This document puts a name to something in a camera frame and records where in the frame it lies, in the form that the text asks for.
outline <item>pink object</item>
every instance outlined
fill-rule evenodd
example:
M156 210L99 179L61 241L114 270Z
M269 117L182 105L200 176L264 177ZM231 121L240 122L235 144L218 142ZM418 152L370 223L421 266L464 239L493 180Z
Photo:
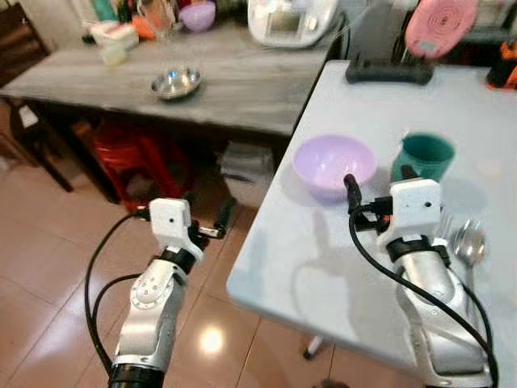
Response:
M206 31L216 19L216 5L213 2L191 4L179 12L179 18L191 31Z
M191 4L199 4L200 2L216 2L216 0L179 0L178 1L178 4L179 4L179 9L181 10L182 8L186 7L186 6L190 6Z
M416 57L437 58L456 46L477 15L477 0L422 0L406 29L406 47Z
M352 173L360 185L375 174L377 160L361 141L341 135L314 137L300 146L293 162L294 171L317 197L344 200L343 179Z

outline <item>red plastic stool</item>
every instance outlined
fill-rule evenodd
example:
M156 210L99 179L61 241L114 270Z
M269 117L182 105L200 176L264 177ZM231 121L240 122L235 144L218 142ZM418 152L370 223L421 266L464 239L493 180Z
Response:
M128 179L136 173L151 178L161 194L169 198L181 198L192 187L194 175L187 157L173 141L158 133L104 123L94 144L116 191L131 212L148 203L147 200L134 200L128 194ZM182 167L186 174L183 184L178 183L167 170L166 160Z

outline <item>beige floor tile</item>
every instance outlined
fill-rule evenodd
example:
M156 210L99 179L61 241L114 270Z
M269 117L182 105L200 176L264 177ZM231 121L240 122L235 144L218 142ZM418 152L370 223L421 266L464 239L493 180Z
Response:
M185 327L185 322L200 297L200 291L201 290L194 285L187 286L187 296L183 301L183 308L179 313L178 322L176 323L176 337L179 337L182 329Z
M5 277L59 308L82 282L88 257L77 244L60 238L50 252L8 258L2 271Z
M50 324L57 310L0 277L0 369L10 375Z
M116 262L147 264L159 253L158 242L151 223L139 219L127 220L107 243L103 255Z
M9 381L9 376L0 370L0 388L6 386Z
M63 238L10 216L0 216L0 230L2 274L18 270L17 260L22 259L24 265L37 265L39 260L53 252L63 241Z
M107 282L119 276L139 273L144 269L144 264L140 267L131 262L114 264L100 256L95 263L94 273L90 281L90 308L93 308L97 294ZM105 294L99 309L98 325L101 334L107 334L122 310L127 308L129 304L129 290L133 282L134 280L123 281L118 285L114 285ZM84 316L84 282L76 288L66 302L65 309Z
M174 363L165 376L163 388L212 388L197 372L180 369Z
M192 269L191 274L189 275L189 280L192 284L196 285L197 287L202 287L206 283L208 277L211 276L212 270L216 263L219 261L220 253L223 249L223 246L226 244L226 241L231 235L231 231L235 226L235 222L237 221L240 212L241 208L236 206L233 210L232 220L230 221L230 225L227 228L227 235L224 240L210 240L210 244L204 251L203 262L196 264ZM201 221L201 225L212 227L213 222L216 220L216 215L212 214L210 217L212 218L208 221Z
M202 291L179 335L173 362L211 386L234 388L258 324L258 315Z
M310 341L291 327L262 319L238 388L300 388L328 378L334 345L325 345L311 361L302 354Z
M0 213L29 225L42 221L66 192L60 188L8 174L0 180Z
M94 186L90 179L84 174L77 175L70 179L70 184L74 187L75 192L91 196L92 198L98 200L106 200L101 191L98 190L97 187Z
M23 360L11 383L20 388L70 388L84 373L94 351L84 315L63 309Z
M76 192L60 196L56 204L36 225L87 249L95 249L113 224L127 214L122 206Z
M336 348L330 378L351 388L422 388L422 383L399 369L356 352Z
M21 178L24 180L29 180L37 183L44 183L55 188L60 187L54 181L52 176L50 176L50 174L47 171L45 171L42 167L33 167L19 163L11 167L9 174L15 176L16 178Z
M108 338L103 342L106 348L107 354L113 355L117 342L115 337ZM103 363L99 357L94 354L90 360L90 364L86 368L86 371L82 374L79 382L74 388L104 388L107 386L108 375L103 367Z
M210 273L210 278L204 286L209 295L229 300L226 293L226 281L256 214L256 210L246 208L238 214L237 220L233 224L226 243L217 258L214 269Z

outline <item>black cable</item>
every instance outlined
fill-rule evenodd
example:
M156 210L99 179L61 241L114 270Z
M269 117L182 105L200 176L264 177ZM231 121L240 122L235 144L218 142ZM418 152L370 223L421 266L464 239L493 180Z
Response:
M347 51L345 51L345 58L348 59L348 53L350 52L350 43L351 43L351 28L348 28L347 33Z
M100 302L102 301L102 299L104 297L104 294L113 285L116 285L117 283L120 283L121 281L124 281L124 280L136 279L140 275L141 275L141 273L133 273L132 275L126 275L126 276L117 277L116 279L114 279L114 280L110 281L109 283L107 283L106 285L104 285L103 289L100 290L99 295L97 295L97 298L95 299L94 309L93 309L93 311L91 313L91 317L94 320L95 330L97 332L99 332L99 329L97 328L97 314L99 313Z
M494 341L492 337L492 326L490 325L490 320L488 319L488 314L485 311L485 308L477 299L476 294L465 284L461 283L463 286L463 289L465 290L465 293L469 295L470 299L474 302L474 305L476 305L477 310L479 311L479 315L481 316L481 320L483 321L483 326L485 326L485 333L486 333L486 344L492 350L494 348Z
M460 324L474 339L479 343L479 345L483 348L483 350L486 353L487 361L490 369L490 374L492 376L493 385L492 388L497 388L499 383L499 371L498 371L498 364L495 359L494 354L492 353L491 347L486 343L486 341L483 339L483 337L474 329L470 324L465 321L457 312L455 312L453 309L451 309L449 306L447 306L445 303L440 301L437 297L432 296L427 291L421 289L417 285L414 285L410 281L407 281L402 276L399 276L395 272L390 271L386 267L384 267L382 264L377 262L369 253L364 249L363 245L361 244L361 241L359 240L357 236L357 231L355 230L355 219L360 215L363 211L367 210L368 207L361 206L354 210L351 215L350 219L348 220L348 226L350 229L350 235L352 237L352 241L355 244L355 247L359 251L359 253L378 271L389 277L391 280L396 281L398 284L403 285L404 287L410 289L420 297L423 297L428 302L432 303L436 307L440 308L445 314L447 314L449 317L454 319L456 322Z
M100 360L103 362L103 366L107 372L111 370L111 359L106 353L106 350L103 347L103 344L100 341L99 333L96 330L95 322L91 315L90 310L90 278L91 273L93 271L94 263L97 260L97 256L106 245L107 240L111 237L111 235L121 226L124 222L126 222L129 218L132 217L141 217L141 212L136 212L132 214L128 214L127 216L122 217L111 229L106 233L100 242L97 249L95 249L94 254L91 256L90 262L88 263L88 268L86 269L86 277L84 280L84 309L86 313L86 325L88 326L88 331L90 332L90 337L92 342L94 343L95 351L100 357Z

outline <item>white wall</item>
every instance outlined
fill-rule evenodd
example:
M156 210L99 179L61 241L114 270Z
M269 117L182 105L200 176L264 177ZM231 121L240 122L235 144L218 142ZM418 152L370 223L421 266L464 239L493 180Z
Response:
M81 23L70 0L10 0L14 2L22 4L50 49L82 44Z

